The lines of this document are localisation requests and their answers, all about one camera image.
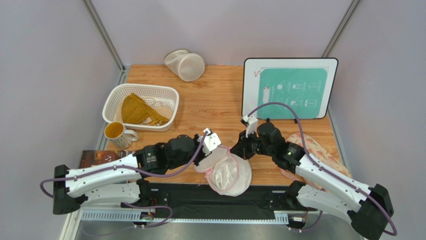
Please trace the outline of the white mesh laundry bag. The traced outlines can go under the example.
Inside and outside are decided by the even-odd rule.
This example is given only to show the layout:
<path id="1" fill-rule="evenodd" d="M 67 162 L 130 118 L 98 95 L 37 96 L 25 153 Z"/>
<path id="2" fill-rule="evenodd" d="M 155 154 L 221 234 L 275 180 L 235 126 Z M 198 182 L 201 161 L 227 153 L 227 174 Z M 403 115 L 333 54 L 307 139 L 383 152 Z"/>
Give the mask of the white mesh laundry bag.
<path id="1" fill-rule="evenodd" d="M 252 182 L 249 162 L 231 153 L 231 149 L 226 146 L 213 150 L 194 169 L 204 174 L 210 188 L 222 196 L 240 196 Z"/>

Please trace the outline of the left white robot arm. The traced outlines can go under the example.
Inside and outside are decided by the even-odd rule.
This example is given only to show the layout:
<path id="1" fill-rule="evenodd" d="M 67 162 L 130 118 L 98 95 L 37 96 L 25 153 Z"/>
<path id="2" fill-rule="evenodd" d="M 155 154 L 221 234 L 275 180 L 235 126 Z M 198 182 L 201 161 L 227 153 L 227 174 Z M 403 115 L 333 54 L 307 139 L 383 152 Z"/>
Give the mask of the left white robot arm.
<path id="1" fill-rule="evenodd" d="M 198 165 L 219 144 L 216 135 L 179 135 L 167 143 L 147 145 L 123 158 L 88 168 L 54 169 L 52 212 L 64 215 L 97 204 L 150 206 L 154 198 L 147 177 L 174 177 L 191 164 Z"/>

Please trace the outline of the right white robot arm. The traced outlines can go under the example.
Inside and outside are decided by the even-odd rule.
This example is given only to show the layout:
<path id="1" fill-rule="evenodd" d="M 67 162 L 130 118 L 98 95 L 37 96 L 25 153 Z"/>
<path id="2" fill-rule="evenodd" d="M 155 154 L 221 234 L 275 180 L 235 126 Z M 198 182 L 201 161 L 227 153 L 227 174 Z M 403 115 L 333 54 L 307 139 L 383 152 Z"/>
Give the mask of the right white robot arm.
<path id="1" fill-rule="evenodd" d="M 288 187 L 287 198 L 345 220 L 368 240 L 381 238 L 394 214 L 389 191 L 384 186 L 371 187 L 329 167 L 302 146 L 286 141 L 271 122 L 241 122 L 246 130 L 239 134 L 237 144 L 230 150 L 232 154 L 244 160 L 254 155 L 268 156 L 280 169 L 317 183 L 324 192 L 295 180 Z"/>

